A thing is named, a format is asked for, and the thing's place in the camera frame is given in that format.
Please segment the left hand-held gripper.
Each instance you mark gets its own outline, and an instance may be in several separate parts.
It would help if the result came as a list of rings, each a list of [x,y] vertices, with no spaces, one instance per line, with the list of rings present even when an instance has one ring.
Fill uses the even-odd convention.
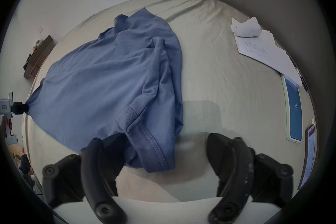
[[[23,104],[22,102],[14,102],[13,91],[9,92],[8,98],[0,100],[0,114],[8,119],[11,119],[12,115],[19,115],[29,112],[29,106]],[[9,135],[9,130],[7,131],[6,142],[8,145],[17,144],[18,139],[14,134]]]

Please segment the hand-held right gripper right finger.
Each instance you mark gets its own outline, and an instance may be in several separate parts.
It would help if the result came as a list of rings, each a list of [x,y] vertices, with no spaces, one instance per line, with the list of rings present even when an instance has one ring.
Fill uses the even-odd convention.
[[[210,224],[236,221],[251,196],[253,202],[283,208],[293,195],[293,168],[246,145],[241,137],[233,139],[210,133],[207,159],[219,178],[219,203],[210,211]]]

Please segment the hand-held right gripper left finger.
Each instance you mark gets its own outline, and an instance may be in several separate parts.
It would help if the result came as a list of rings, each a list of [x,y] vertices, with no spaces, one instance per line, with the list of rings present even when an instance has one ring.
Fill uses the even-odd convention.
[[[116,178],[124,167],[125,134],[104,140],[93,138],[79,155],[71,154],[43,168],[43,195],[55,209],[86,197],[96,217],[104,224],[125,224],[127,215],[114,201]]]

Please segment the person's left hand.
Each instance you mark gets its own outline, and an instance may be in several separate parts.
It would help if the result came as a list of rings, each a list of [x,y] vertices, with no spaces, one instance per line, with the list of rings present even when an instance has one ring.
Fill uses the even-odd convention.
[[[1,120],[1,133],[4,139],[7,138],[7,131],[9,130],[9,135],[11,135],[12,122],[11,119],[3,116]]]

